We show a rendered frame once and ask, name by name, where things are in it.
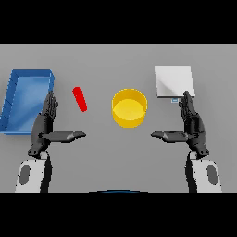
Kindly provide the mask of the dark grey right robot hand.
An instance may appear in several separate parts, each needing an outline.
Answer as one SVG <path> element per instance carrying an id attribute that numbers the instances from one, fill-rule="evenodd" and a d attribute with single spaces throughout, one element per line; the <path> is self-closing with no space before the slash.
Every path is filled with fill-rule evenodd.
<path id="1" fill-rule="evenodd" d="M 198 112 L 195 111 L 193 99 L 188 91 L 183 93 L 179 102 L 182 131 L 154 131 L 151 136 L 166 143 L 185 142 L 191 151 L 196 152 L 196 157 L 202 159 L 209 155 L 206 148 L 206 129 Z"/>

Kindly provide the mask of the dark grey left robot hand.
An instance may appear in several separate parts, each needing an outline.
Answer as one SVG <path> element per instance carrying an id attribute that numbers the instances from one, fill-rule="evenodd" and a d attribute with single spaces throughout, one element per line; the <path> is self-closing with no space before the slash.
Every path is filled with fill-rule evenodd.
<path id="1" fill-rule="evenodd" d="M 44 100 L 42 111 L 37 115 L 31 130 L 31 148 L 28 155 L 41 158 L 51 143 L 71 143 L 76 139 L 84 138 L 83 131 L 53 131 L 58 102 L 54 93 L 50 91 Z"/>

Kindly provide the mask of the pale square measuring scale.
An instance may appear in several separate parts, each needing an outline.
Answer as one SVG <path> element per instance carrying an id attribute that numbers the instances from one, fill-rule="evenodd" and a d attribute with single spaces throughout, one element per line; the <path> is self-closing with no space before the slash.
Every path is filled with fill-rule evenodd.
<path id="1" fill-rule="evenodd" d="M 155 66 L 155 77 L 158 98 L 181 98 L 185 91 L 195 98 L 190 66 Z"/>

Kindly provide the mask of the yellow bowl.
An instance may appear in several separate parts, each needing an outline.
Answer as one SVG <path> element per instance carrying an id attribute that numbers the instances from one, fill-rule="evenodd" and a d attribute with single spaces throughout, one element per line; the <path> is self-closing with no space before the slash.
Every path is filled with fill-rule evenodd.
<path id="1" fill-rule="evenodd" d="M 114 121 L 125 129 L 136 128 L 143 123 L 148 101 L 137 89 L 122 89 L 115 93 L 111 101 Z"/>

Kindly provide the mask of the blue tray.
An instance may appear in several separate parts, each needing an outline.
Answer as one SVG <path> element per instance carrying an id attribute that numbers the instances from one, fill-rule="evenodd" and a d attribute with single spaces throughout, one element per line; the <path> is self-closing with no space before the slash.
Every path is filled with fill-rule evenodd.
<path id="1" fill-rule="evenodd" d="M 44 99 L 54 90 L 51 69 L 12 69 L 0 115 L 0 133 L 31 135 Z"/>

